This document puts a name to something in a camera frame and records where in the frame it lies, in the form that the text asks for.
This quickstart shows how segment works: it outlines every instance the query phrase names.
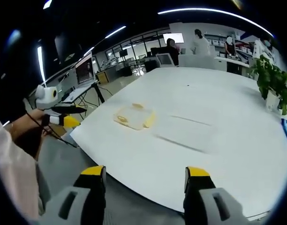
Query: white pot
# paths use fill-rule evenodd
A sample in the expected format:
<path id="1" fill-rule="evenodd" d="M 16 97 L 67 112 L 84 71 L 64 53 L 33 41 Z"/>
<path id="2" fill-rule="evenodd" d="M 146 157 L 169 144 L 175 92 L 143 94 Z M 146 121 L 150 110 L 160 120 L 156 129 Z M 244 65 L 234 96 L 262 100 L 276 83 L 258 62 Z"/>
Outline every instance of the white pot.
<path id="1" fill-rule="evenodd" d="M 269 90 L 269 93 L 267 94 L 266 98 L 266 108 L 269 111 L 277 111 L 278 110 L 278 105 L 279 105 L 280 99 L 272 92 Z"/>

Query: black ceiling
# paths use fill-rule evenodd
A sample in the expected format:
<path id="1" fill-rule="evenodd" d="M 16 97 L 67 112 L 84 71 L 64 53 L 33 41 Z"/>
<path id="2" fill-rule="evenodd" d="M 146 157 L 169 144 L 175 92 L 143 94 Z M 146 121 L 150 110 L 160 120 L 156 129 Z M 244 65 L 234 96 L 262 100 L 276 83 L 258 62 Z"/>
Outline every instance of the black ceiling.
<path id="1" fill-rule="evenodd" d="M 234 4 L 234 1 L 241 2 L 241 9 Z M 131 36 L 165 27 L 173 22 L 217 23 L 238 28 L 254 35 L 264 33 L 241 19 L 218 13 L 188 11 L 167 15 L 157 14 L 159 11 L 181 7 L 215 8 L 235 13 L 264 26 L 274 34 L 279 34 L 280 24 L 276 24 L 276 22 L 280 17 L 276 15 L 273 9 L 277 10 L 278 7 L 282 6 L 270 5 L 271 8 L 268 10 L 268 5 L 262 1 L 250 0 L 53 0 L 51 6 L 43 10 L 44 3 L 45 0 L 21 0 L 11 3 L 5 1 L 1 3 L 0 15 L 3 16 L 0 16 L 0 74 L 9 67 L 9 63 L 5 63 L 7 59 L 13 63 L 13 57 L 15 59 L 25 57 L 20 55 L 20 50 L 12 58 L 5 51 L 5 40 L 14 29 L 22 33 L 24 41 L 21 48 L 38 45 L 38 40 L 41 40 L 44 43 L 44 51 L 49 52 L 51 58 L 54 59 L 57 55 L 54 39 L 63 32 L 81 46 L 80 55 L 122 25 L 126 25 L 127 28 L 112 38 L 102 41 L 94 51 L 106 50 Z M 52 64 L 51 62 L 50 65 L 45 65 L 53 68 L 49 69 L 50 73 L 63 66 L 59 66 L 58 62 Z"/>

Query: cable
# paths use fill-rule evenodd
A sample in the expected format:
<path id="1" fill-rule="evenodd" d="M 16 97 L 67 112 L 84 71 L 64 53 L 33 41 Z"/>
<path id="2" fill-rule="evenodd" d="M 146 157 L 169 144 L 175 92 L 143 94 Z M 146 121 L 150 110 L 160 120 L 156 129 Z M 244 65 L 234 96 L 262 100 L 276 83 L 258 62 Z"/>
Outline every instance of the cable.
<path id="1" fill-rule="evenodd" d="M 27 115 L 31 118 L 31 120 L 33 120 L 40 128 L 42 128 L 43 130 L 45 130 L 47 133 L 49 133 L 49 131 L 47 131 L 42 125 L 40 125 L 33 117 L 31 117 L 30 116 L 30 114 L 27 112 Z M 76 146 L 74 146 L 74 145 L 72 145 L 71 143 L 69 143 L 69 142 L 67 142 L 67 141 L 64 141 L 58 134 L 57 134 L 57 136 L 55 136 L 55 135 L 53 135 L 53 134 L 51 134 L 54 138 L 56 138 L 56 139 L 58 139 L 58 140 L 60 140 L 60 141 L 63 141 L 65 144 L 68 144 L 68 145 L 70 145 L 70 146 L 72 146 L 72 147 L 74 147 L 74 148 L 76 148 Z"/>
<path id="2" fill-rule="evenodd" d="M 99 87 L 99 86 L 98 86 L 98 88 L 101 88 L 101 89 L 104 89 L 104 90 L 108 91 L 108 92 L 109 92 L 109 94 L 111 94 L 111 95 L 113 96 L 113 94 L 112 94 L 108 89 L 106 89 L 106 88 L 102 88 L 102 87 Z"/>

